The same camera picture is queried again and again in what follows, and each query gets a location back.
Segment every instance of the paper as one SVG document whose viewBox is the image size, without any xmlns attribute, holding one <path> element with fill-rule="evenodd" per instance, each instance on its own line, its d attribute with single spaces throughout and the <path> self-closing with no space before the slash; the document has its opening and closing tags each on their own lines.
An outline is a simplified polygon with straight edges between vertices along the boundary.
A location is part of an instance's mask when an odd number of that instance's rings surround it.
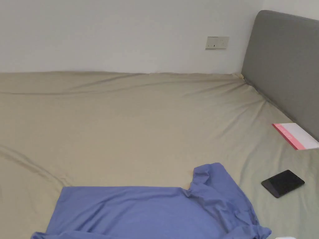
<svg viewBox="0 0 319 239">
<path fill-rule="evenodd" d="M 319 142 L 296 123 L 272 125 L 295 150 L 319 148 Z"/>
</svg>

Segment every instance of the mattress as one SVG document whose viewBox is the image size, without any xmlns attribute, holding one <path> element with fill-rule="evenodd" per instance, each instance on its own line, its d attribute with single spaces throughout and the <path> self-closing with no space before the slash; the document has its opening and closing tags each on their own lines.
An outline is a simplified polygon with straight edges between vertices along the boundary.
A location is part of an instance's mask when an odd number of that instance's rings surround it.
<svg viewBox="0 0 319 239">
<path fill-rule="evenodd" d="M 237 75 L 0 74 L 0 237 L 44 232 L 64 186 L 188 189 L 220 162 L 272 234 L 319 234 L 319 153 L 271 126 L 290 120 Z M 260 184 L 290 169 L 306 184 L 276 199 Z"/>
</svg>

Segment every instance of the power outlet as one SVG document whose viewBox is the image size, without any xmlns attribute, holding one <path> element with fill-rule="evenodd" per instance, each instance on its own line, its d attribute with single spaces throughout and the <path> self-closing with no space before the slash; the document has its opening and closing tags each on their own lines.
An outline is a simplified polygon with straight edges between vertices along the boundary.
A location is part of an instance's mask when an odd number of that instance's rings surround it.
<svg viewBox="0 0 319 239">
<path fill-rule="evenodd" d="M 206 49 L 226 49 L 229 37 L 207 37 Z"/>
</svg>

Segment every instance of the upholstered headboard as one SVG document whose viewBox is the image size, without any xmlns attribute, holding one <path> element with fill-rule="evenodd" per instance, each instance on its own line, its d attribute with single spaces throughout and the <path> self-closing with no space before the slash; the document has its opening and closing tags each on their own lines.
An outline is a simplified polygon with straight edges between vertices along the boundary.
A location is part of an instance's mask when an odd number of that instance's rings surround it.
<svg viewBox="0 0 319 239">
<path fill-rule="evenodd" d="M 319 140 L 319 21 L 259 12 L 242 74 Z"/>
</svg>

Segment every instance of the smartphone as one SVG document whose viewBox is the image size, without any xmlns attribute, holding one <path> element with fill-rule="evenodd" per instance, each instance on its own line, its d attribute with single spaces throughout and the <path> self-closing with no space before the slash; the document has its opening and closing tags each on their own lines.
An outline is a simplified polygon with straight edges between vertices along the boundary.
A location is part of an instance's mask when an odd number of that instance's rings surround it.
<svg viewBox="0 0 319 239">
<path fill-rule="evenodd" d="M 290 170 L 272 176 L 261 184 L 275 197 L 280 198 L 292 190 L 304 185 L 305 182 Z"/>
</svg>

